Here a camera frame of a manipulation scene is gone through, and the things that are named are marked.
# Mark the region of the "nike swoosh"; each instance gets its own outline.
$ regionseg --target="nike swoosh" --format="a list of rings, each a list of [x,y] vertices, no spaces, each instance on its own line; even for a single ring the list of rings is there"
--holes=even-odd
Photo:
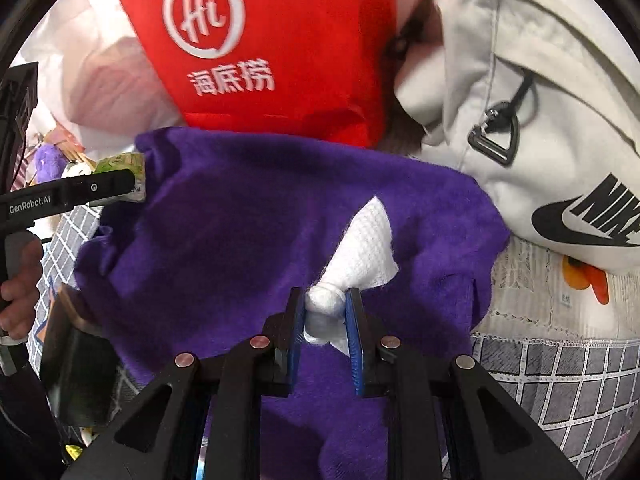
[[[578,200],[580,196],[565,200],[564,202],[555,202],[553,204],[543,205],[536,209],[531,215],[531,223],[533,228],[540,236],[553,242],[561,244],[575,245],[593,245],[593,246],[609,246],[609,247],[640,247],[636,244],[624,242],[621,240],[613,240],[608,237],[600,237],[573,231],[562,222],[562,213],[571,204]]]

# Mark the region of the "purple cloth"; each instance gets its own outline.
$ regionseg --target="purple cloth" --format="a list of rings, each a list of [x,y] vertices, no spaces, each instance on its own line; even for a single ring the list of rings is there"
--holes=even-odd
[[[146,203],[104,209],[76,280],[139,381],[179,352],[205,358],[259,333],[292,286],[320,277],[373,196],[400,271],[363,293],[365,308],[424,353],[470,351],[509,235],[470,177],[292,136],[169,128],[136,144]],[[304,346],[293,396],[264,400],[261,457],[271,480],[382,480],[382,400],[355,396],[346,356]]]
[[[36,150],[36,175],[38,184],[57,180],[62,177],[69,163],[65,155],[53,144],[43,144]]]

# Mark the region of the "red bag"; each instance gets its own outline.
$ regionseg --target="red bag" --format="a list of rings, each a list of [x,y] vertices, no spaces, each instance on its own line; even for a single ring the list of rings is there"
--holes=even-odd
[[[395,0],[121,2],[189,125],[357,146],[382,136]]]

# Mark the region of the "green package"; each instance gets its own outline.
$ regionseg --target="green package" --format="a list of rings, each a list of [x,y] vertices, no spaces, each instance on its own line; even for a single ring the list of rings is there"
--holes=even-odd
[[[115,156],[108,156],[100,160],[95,167],[95,173],[106,173],[107,171],[131,170],[136,176],[136,185],[130,193],[96,200],[91,202],[89,206],[96,207],[107,205],[118,200],[126,202],[144,202],[145,201],[145,157],[142,153],[121,153]]]

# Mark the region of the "nike logo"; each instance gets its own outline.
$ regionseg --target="nike logo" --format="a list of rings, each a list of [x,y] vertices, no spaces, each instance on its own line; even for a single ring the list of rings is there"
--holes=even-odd
[[[531,216],[534,229],[542,237],[563,244],[640,247],[628,236],[640,231],[640,201],[615,176],[603,180],[577,203],[570,213],[602,232],[602,236],[569,229],[562,215],[581,197],[553,202],[536,209]]]

